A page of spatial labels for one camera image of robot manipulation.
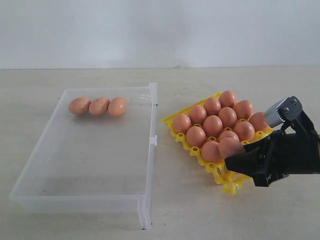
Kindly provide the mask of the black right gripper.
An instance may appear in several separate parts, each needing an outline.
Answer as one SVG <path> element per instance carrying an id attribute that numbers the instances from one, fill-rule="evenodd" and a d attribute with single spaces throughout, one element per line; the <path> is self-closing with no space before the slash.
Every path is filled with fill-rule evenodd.
<path id="1" fill-rule="evenodd" d="M 252 178 L 256 187 L 269 187 L 289 175 L 320 173 L 320 137 L 314 130 L 307 138 L 275 131 L 243 147 L 246 153 L 227 157 L 225 164 Z"/>

